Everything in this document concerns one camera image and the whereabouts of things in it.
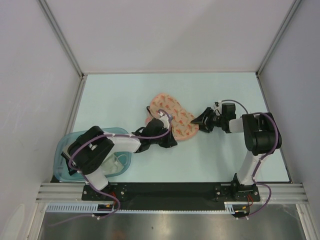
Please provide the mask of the pink mesh laundry bag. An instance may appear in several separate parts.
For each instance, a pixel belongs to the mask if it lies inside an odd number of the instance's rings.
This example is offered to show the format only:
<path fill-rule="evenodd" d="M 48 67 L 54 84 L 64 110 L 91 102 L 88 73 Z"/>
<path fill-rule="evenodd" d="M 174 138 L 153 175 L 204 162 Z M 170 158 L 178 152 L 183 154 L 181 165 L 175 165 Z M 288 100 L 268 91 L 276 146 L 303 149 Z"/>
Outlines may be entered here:
<path fill-rule="evenodd" d="M 191 121 L 195 119 L 195 116 L 181 106 L 179 101 L 173 96 L 167 93 L 158 94 L 148 106 L 149 113 L 145 120 L 145 123 L 149 123 L 153 117 L 157 119 L 158 110 L 162 109 L 170 114 L 173 119 L 172 133 L 176 141 L 186 141 L 194 137 L 199 131 L 198 124 L 192 124 Z"/>

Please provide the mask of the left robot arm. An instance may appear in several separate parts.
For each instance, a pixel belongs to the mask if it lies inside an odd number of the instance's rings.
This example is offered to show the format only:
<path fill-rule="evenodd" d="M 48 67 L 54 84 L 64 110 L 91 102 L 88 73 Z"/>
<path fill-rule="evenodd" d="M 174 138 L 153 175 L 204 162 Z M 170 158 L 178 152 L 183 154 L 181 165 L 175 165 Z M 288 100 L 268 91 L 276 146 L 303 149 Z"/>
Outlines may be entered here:
<path fill-rule="evenodd" d="M 99 126 L 93 126 L 68 146 L 62 155 L 69 167 L 79 171 L 93 186 L 93 194 L 105 200 L 110 196 L 111 188 L 103 173 L 103 162 L 114 153 L 142 153 L 151 145 L 166 149 L 178 145 L 168 120 L 153 118 L 145 127 L 130 134 L 104 132 Z"/>

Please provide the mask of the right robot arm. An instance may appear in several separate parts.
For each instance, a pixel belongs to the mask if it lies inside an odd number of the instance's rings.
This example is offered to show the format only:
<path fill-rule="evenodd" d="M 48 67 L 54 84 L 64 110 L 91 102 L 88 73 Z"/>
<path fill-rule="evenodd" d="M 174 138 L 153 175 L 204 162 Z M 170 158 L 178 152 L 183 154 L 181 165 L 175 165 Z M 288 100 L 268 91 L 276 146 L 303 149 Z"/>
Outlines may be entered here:
<path fill-rule="evenodd" d="M 216 187 L 215 199 L 218 202 L 259 201 L 256 175 L 264 160 L 282 146 L 282 137 L 272 113 L 246 111 L 237 117 L 236 106 L 239 104 L 240 102 L 231 99 L 217 101 L 214 107 L 207 107 L 191 121 L 205 133 L 220 128 L 227 134 L 242 133 L 244 136 L 247 149 L 245 158 L 232 181 Z"/>

